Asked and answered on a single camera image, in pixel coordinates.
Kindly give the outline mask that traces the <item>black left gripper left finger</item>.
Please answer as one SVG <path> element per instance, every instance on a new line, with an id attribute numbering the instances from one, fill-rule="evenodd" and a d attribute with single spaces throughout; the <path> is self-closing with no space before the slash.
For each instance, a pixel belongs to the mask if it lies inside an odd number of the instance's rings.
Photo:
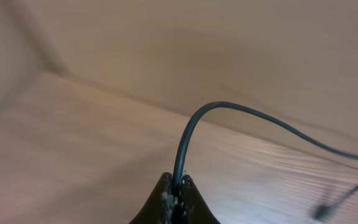
<path id="1" fill-rule="evenodd" d="M 171 182 L 171 173 L 164 172 L 160 176 L 140 212 L 129 222 L 129 224 L 170 223 L 168 199 L 170 197 Z"/>

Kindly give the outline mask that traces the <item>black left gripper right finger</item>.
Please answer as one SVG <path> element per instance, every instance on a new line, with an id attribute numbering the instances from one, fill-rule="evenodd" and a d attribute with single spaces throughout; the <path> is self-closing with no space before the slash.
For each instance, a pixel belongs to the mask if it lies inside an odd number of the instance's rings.
<path id="1" fill-rule="evenodd" d="M 219 224 L 189 175 L 182 178 L 181 198 L 181 223 Z"/>

